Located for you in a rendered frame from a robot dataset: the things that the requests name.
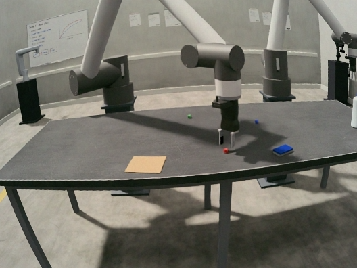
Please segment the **beige flat mat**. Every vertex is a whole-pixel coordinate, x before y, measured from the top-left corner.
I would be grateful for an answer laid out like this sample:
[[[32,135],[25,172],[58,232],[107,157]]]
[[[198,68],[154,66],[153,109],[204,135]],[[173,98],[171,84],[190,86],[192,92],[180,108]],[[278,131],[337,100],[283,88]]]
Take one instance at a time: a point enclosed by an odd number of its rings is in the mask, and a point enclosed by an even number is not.
[[[133,156],[125,173],[161,173],[166,156]]]

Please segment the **white bottle with blue cap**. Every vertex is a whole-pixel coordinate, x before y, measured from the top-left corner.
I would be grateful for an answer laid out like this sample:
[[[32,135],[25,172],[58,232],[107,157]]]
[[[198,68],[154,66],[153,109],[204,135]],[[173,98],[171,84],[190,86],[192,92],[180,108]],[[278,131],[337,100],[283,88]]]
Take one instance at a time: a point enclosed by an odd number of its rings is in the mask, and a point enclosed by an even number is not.
[[[357,97],[354,97],[354,99],[353,99],[351,126],[357,129]]]

